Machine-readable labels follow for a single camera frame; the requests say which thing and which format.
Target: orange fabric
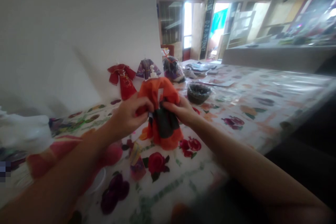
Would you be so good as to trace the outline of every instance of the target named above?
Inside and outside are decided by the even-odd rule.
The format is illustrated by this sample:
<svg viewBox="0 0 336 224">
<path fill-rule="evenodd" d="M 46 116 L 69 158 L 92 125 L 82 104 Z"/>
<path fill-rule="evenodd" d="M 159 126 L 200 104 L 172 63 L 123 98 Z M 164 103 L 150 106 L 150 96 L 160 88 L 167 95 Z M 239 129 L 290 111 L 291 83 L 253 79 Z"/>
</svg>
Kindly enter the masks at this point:
<svg viewBox="0 0 336 224">
<path fill-rule="evenodd" d="M 159 89 L 163 89 L 161 97 L 158 99 Z M 165 77 L 153 78 L 147 81 L 144 81 L 141 85 L 139 91 L 139 97 L 148 97 L 154 105 L 154 110 L 159 109 L 159 103 L 162 101 L 167 101 L 178 105 L 180 103 L 179 94 L 170 82 Z M 137 114 L 142 114 L 146 111 L 146 107 L 138 109 Z M 164 150 L 175 149 L 179 141 L 183 139 L 183 134 L 178 127 L 173 131 L 173 134 L 168 138 L 161 138 L 159 135 L 158 127 L 165 127 L 165 125 L 160 125 L 160 122 L 154 118 L 152 124 L 148 123 L 147 137 L 153 137 L 154 143 L 160 145 Z"/>
</svg>

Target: finger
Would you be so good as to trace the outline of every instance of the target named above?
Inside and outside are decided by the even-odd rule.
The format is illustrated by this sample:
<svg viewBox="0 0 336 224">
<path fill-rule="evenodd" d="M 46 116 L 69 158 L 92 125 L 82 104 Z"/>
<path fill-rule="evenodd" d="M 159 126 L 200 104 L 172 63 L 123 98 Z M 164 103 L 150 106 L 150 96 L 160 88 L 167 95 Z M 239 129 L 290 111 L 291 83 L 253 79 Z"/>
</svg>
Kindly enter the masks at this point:
<svg viewBox="0 0 336 224">
<path fill-rule="evenodd" d="M 139 92 L 136 92 L 134 95 L 132 95 L 129 99 L 130 100 L 135 100 L 138 98 Z"/>
<path fill-rule="evenodd" d="M 179 111 L 179 107 L 177 107 L 174 103 L 169 103 L 167 101 L 162 103 L 162 106 L 169 110 L 170 112 L 177 113 Z"/>
<path fill-rule="evenodd" d="M 139 115 L 138 117 L 135 118 L 136 125 L 140 127 L 143 123 L 147 121 L 147 118 L 148 118 L 148 112 Z"/>
<path fill-rule="evenodd" d="M 150 112 L 154 112 L 154 105 L 153 103 L 148 99 L 148 97 L 141 97 L 141 98 L 138 98 L 134 101 L 134 106 L 136 109 L 138 109 L 139 107 L 142 107 L 142 106 L 147 106 L 148 110 Z"/>
<path fill-rule="evenodd" d="M 184 96 L 180 96 L 180 107 L 186 107 L 189 104 L 189 101 Z"/>
</svg>

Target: red doll dress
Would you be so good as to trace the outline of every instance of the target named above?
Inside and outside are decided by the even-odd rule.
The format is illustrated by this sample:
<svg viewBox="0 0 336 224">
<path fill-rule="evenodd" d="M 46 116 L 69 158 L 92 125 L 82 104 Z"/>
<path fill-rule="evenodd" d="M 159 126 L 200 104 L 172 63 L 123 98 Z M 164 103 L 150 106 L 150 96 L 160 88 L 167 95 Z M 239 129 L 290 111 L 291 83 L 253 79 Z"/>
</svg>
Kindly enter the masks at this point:
<svg viewBox="0 0 336 224">
<path fill-rule="evenodd" d="M 114 65 L 108 69 L 111 73 L 109 81 L 113 85 L 117 85 L 120 78 L 120 93 L 122 100 L 127 100 L 137 91 L 133 86 L 136 73 L 125 64 Z"/>
<path fill-rule="evenodd" d="M 167 101 L 178 105 L 179 94 L 166 77 L 152 78 L 144 81 L 139 91 L 139 97 L 148 97 L 154 105 L 153 117 L 149 118 L 147 137 L 152 138 L 155 144 L 162 149 L 170 151 L 183 140 L 183 134 L 176 115 L 160 105 Z M 146 111 L 145 107 L 139 108 L 138 115 Z"/>
</svg>

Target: plastic tablecloth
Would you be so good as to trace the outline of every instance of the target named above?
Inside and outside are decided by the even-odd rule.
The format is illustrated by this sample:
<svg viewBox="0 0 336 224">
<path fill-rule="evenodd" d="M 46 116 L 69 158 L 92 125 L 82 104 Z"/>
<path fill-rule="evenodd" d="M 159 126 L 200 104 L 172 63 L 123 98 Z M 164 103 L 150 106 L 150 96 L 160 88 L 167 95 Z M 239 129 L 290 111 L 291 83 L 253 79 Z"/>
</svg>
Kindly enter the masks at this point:
<svg viewBox="0 0 336 224">
<path fill-rule="evenodd" d="M 304 123 L 336 89 L 335 79 L 326 76 L 233 65 L 219 65 L 218 71 L 218 75 L 213 76 L 215 79 L 232 80 L 234 84 L 227 88 L 211 87 L 208 100 L 193 107 L 207 121 L 263 154 Z M 175 88 L 186 96 L 192 81 L 197 80 L 188 79 L 175 84 Z M 111 104 L 100 104 L 63 118 L 66 126 L 54 134 L 79 137 L 107 122 L 119 105 L 120 102 L 111 101 Z M 123 151 L 117 164 L 105 168 L 102 186 L 78 199 L 76 209 L 82 223 L 166 223 L 179 209 L 188 207 L 228 178 L 211 151 L 190 128 L 180 125 L 184 144 L 188 145 L 164 151 L 146 139 L 147 125 L 146 122 L 124 138 L 122 144 L 127 146 L 128 139 L 137 141 L 142 147 L 143 159 L 154 153 L 162 155 L 168 169 L 155 178 L 146 169 L 145 176 L 136 182 L 130 176 L 129 150 Z M 117 203 L 111 214 L 104 215 L 100 208 L 102 194 L 117 173 L 129 182 L 129 194 Z"/>
</svg>

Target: black fabric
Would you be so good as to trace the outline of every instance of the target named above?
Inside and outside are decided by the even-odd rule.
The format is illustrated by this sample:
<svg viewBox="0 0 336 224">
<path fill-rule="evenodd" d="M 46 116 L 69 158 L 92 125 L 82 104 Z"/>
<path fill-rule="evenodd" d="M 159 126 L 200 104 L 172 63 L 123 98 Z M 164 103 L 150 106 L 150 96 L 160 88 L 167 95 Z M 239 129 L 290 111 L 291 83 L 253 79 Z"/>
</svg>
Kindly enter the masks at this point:
<svg viewBox="0 0 336 224">
<path fill-rule="evenodd" d="M 154 111 L 154 119 L 157 120 L 157 128 L 161 138 L 172 136 L 174 130 L 180 127 L 176 115 L 163 107 Z"/>
</svg>

